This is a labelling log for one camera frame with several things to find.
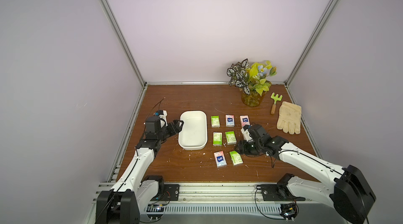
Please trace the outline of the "white plastic storage box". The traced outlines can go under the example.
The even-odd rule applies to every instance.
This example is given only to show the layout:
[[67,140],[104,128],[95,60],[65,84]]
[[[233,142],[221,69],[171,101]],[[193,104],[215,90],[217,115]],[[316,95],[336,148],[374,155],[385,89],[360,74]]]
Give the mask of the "white plastic storage box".
[[178,144],[187,151],[203,149],[208,140],[207,116],[203,111],[186,111],[181,114],[184,122],[178,135]]

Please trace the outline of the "pink pocket tissue pack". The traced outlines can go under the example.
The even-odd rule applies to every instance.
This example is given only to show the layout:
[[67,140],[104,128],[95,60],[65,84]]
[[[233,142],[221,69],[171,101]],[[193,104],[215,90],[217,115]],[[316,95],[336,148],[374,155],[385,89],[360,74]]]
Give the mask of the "pink pocket tissue pack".
[[240,116],[240,122],[242,127],[250,125],[250,120],[248,116]]

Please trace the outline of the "green edge tissue pack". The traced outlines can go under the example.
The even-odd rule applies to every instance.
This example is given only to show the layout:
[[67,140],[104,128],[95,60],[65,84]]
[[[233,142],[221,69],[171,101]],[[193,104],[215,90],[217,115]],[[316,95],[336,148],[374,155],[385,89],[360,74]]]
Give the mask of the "green edge tissue pack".
[[229,154],[230,154],[230,158],[233,163],[233,166],[243,164],[242,157],[237,151],[231,151]]

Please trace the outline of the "white tissue pack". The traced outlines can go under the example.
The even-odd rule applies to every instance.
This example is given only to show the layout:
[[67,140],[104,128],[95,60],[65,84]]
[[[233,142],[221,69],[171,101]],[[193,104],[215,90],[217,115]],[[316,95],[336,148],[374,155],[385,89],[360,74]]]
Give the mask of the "white tissue pack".
[[237,143],[236,135],[234,131],[225,132],[226,140],[228,145],[234,145]]

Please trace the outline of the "blue pocket tissue pack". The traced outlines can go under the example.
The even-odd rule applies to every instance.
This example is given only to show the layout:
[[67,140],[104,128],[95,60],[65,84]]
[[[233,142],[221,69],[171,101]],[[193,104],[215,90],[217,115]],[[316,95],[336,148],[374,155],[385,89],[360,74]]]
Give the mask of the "blue pocket tissue pack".
[[226,127],[234,127],[235,126],[235,117],[234,115],[226,115]]

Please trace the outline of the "green pocket tissue pack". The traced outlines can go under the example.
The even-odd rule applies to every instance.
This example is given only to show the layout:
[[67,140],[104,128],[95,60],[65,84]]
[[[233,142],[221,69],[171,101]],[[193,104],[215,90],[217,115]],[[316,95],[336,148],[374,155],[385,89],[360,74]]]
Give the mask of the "green pocket tissue pack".
[[211,125],[212,125],[212,128],[219,128],[220,127],[219,116],[211,116]]

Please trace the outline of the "blue tempo tissue pack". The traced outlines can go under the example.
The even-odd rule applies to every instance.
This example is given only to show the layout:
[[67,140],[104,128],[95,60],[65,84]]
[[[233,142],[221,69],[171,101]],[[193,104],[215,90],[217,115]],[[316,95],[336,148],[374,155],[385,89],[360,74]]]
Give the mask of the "blue tempo tissue pack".
[[219,151],[219,152],[215,152],[214,153],[214,158],[215,158],[215,162],[216,162],[216,166],[218,168],[224,167],[227,165],[226,159],[225,159],[225,155],[223,151]]

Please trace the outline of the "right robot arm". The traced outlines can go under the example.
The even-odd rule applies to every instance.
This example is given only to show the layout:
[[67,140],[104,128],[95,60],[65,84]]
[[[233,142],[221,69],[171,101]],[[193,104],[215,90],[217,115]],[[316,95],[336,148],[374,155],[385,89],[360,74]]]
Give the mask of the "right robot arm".
[[280,160],[316,179],[307,181],[287,173],[272,190],[276,197],[283,201],[310,199],[332,207],[351,224],[369,222],[368,214],[376,196],[357,167],[343,167],[322,160],[283,137],[271,137],[260,124],[246,125],[241,133],[243,140],[235,147],[240,155],[250,158],[266,155],[272,166]]

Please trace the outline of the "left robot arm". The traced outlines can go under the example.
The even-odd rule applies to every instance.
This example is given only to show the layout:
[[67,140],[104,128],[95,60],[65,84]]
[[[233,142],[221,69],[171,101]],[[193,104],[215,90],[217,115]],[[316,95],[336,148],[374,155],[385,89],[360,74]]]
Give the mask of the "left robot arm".
[[142,211],[152,198],[163,194],[164,188],[162,176],[150,176],[143,180],[144,175],[162,144],[179,134],[183,126],[182,120],[168,123],[165,115],[146,119],[129,166],[112,188],[102,191],[96,200],[96,224],[107,224],[116,211],[121,224],[140,223]]

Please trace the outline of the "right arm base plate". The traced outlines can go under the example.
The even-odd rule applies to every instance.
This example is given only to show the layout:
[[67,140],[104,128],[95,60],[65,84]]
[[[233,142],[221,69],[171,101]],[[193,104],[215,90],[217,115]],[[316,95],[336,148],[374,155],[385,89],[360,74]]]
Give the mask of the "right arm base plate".
[[257,186],[265,202],[294,202],[305,201],[304,197],[293,196],[286,187],[277,184],[261,184]]

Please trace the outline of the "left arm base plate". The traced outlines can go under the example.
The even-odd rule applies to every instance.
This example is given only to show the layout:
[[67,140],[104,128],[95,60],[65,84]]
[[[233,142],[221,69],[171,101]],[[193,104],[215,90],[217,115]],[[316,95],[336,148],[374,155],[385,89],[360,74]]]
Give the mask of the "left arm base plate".
[[177,202],[179,199],[179,184],[165,184],[160,194],[151,199],[152,202]]

